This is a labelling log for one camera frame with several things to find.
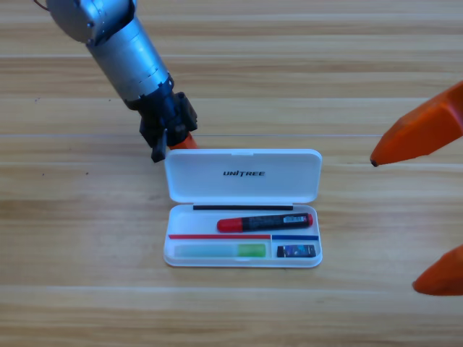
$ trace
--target wooden table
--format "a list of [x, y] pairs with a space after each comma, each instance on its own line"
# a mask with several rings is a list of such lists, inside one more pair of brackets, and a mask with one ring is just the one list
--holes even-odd
[[379, 137], [463, 73], [461, 0], [140, 0], [201, 147], [324, 157], [323, 263], [163, 261], [139, 116], [31, 1], [0, 3], [0, 346], [462, 346], [463, 298], [412, 281], [463, 244], [463, 142], [374, 169]]

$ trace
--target robotic arm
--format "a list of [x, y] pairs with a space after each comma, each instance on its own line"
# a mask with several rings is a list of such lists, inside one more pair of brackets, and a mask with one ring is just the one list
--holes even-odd
[[155, 163], [166, 146], [196, 148], [190, 132], [197, 115], [135, 16], [137, 0], [46, 0], [56, 24], [87, 46], [130, 110], [141, 115], [140, 133]]

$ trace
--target white plastic case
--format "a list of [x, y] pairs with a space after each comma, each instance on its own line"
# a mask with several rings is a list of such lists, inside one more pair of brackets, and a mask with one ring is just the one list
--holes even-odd
[[[169, 216], [164, 259], [183, 267], [315, 267], [323, 258], [317, 212], [307, 204], [316, 199], [321, 154], [306, 149], [173, 150], [165, 160], [171, 198], [183, 205]], [[220, 209], [203, 210], [205, 206]], [[256, 206], [237, 210], [236, 206]], [[270, 210], [259, 210], [266, 206]], [[280, 210], [280, 207], [292, 210]], [[171, 239], [169, 235], [220, 235], [217, 222], [226, 218], [309, 213], [309, 228], [256, 231], [236, 235], [292, 235], [311, 240]], [[265, 244], [265, 257], [178, 257], [187, 245]], [[313, 245], [315, 257], [277, 257], [278, 246]]]

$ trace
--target orange object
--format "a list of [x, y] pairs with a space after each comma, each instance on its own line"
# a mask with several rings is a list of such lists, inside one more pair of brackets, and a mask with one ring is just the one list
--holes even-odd
[[384, 134], [370, 160], [374, 166], [429, 155], [463, 136], [463, 82], [400, 118]]
[[463, 295], [463, 245], [444, 254], [413, 283], [413, 289], [435, 296]]
[[187, 138], [183, 142], [169, 148], [171, 150], [195, 150], [197, 149], [197, 145], [195, 139], [193, 139], [193, 136], [188, 134]]

